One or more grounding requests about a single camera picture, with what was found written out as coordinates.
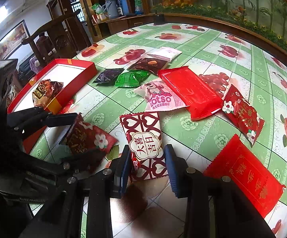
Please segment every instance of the framed painting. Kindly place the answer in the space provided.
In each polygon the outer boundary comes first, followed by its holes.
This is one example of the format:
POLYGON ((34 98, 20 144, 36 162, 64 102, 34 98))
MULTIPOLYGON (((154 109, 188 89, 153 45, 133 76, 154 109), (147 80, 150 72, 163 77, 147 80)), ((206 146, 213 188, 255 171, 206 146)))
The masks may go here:
POLYGON ((9 58, 21 46, 21 41, 29 36, 24 20, 14 26, 0 40, 0 61, 9 58))

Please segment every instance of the window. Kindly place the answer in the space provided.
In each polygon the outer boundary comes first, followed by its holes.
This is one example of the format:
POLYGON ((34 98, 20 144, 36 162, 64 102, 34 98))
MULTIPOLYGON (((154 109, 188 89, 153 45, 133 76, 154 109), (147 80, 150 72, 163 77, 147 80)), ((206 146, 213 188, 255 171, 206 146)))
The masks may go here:
POLYGON ((70 2, 71 2, 73 12, 77 11, 78 9, 81 9, 81 12, 77 15, 77 17, 79 18, 80 22, 84 22, 85 16, 82 10, 80 0, 70 0, 70 2))

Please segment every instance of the wooden chair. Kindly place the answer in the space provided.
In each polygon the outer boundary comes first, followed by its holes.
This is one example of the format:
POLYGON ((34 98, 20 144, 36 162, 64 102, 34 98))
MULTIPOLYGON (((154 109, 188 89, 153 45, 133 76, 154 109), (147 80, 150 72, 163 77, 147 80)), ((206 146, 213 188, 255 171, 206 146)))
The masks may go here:
POLYGON ((48 54, 42 55, 39 52, 36 44, 34 43, 34 39, 42 32, 43 33, 46 32, 48 34, 55 50, 57 51, 57 53, 56 53, 57 58, 73 58, 74 56, 76 56, 76 49, 75 49, 72 41, 70 41, 70 37, 65 32, 65 29, 64 29, 63 24, 62 24, 62 22, 68 18, 74 18, 75 19, 77 26, 78 26, 80 32, 82 33, 83 39, 86 42, 87 46, 90 47, 92 45, 86 32, 85 32, 85 29, 83 28, 80 20, 77 17, 77 15, 80 12, 81 12, 81 10, 78 9, 77 11, 75 11, 73 13, 61 15, 61 16, 57 17, 56 19, 51 20, 51 21, 47 22, 46 24, 44 24, 43 26, 41 26, 40 28, 38 28, 37 31, 35 31, 35 33, 33 33, 30 37, 22 40, 21 43, 23 45, 30 44, 35 56, 37 57, 40 65, 42 67, 45 67, 53 59, 48 54))

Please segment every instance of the red flower-print packet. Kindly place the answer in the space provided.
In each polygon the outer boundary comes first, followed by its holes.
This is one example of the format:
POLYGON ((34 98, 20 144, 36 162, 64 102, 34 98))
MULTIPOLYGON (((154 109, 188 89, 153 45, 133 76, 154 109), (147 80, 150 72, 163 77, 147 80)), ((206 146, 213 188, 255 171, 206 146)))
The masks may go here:
POLYGON ((192 121, 206 118, 222 108, 219 95, 188 66, 160 70, 158 75, 189 106, 192 121))
POLYGON ((108 154, 117 139, 101 128, 84 122, 82 115, 79 114, 66 133, 64 142, 72 154, 84 153, 86 150, 96 148, 108 154))
POLYGON ((167 176, 158 113, 121 115, 120 122, 131 151, 130 181, 167 176))
POLYGON ((230 86, 224 98, 222 110, 233 124, 245 134, 253 147, 265 121, 234 85, 230 86))
POLYGON ((213 178, 229 176, 264 218, 286 189, 239 140, 237 134, 203 174, 213 178))

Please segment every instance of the fruit-print tablecloth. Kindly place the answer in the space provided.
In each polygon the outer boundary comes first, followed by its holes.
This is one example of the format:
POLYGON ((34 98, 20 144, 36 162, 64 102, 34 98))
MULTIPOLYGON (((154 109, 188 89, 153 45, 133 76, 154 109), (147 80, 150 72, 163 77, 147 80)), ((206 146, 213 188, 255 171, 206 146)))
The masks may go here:
MULTIPOLYGON (((267 51, 214 29, 185 24, 143 25, 110 36, 98 44, 103 46, 92 56, 84 58, 81 54, 77 55, 80 60, 94 62, 98 72, 109 68, 126 69, 139 58, 147 57, 147 53, 166 46, 182 51, 169 68, 188 65, 196 74, 225 73, 229 77, 229 85, 235 85, 265 120, 254 147, 249 146, 245 136, 221 112, 193 122, 184 108, 160 113, 163 145, 171 143, 189 166, 203 171, 236 133, 287 187, 287 70, 267 51)), ((113 153, 104 159, 100 170, 127 144, 119 116, 144 111, 146 102, 131 88, 92 84, 96 77, 76 94, 69 112, 81 112, 85 121, 99 126, 119 140, 119 147, 115 147, 113 153)), ((150 75, 145 82, 155 78, 150 75)), ((58 144, 63 129, 47 128, 30 154, 55 163, 68 156, 68 147, 58 144)), ((120 201, 111 200, 114 236, 177 238, 182 235, 186 199, 175 198, 168 177, 136 183, 133 190, 136 194, 136 201, 133 201, 135 213, 123 212, 120 201)), ((86 198, 81 237, 85 235, 87 201, 86 198)), ((34 213, 40 207, 31 205, 34 213)), ((287 189, 265 220, 270 228, 275 228, 281 220, 276 236, 286 237, 287 189)))

